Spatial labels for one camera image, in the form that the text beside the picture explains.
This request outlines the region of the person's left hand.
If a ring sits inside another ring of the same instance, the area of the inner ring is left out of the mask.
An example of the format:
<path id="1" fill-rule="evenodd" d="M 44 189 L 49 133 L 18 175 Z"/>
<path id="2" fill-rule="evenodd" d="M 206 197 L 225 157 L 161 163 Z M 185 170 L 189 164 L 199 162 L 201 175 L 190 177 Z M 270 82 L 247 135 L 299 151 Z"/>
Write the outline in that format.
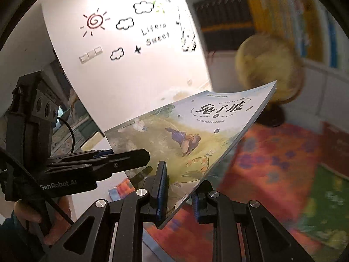
<path id="1" fill-rule="evenodd" d="M 58 206 L 71 217 L 70 204 L 67 196 L 61 197 L 58 200 Z M 41 215 L 29 205 L 19 200 L 14 203 L 14 214 L 19 219 L 22 226 L 26 226 L 27 222 L 39 224 L 42 221 Z M 54 224 L 49 233 L 44 236 L 43 243 L 48 246 L 55 244 L 62 235 L 70 228 L 70 224 L 58 213 L 55 213 Z"/>

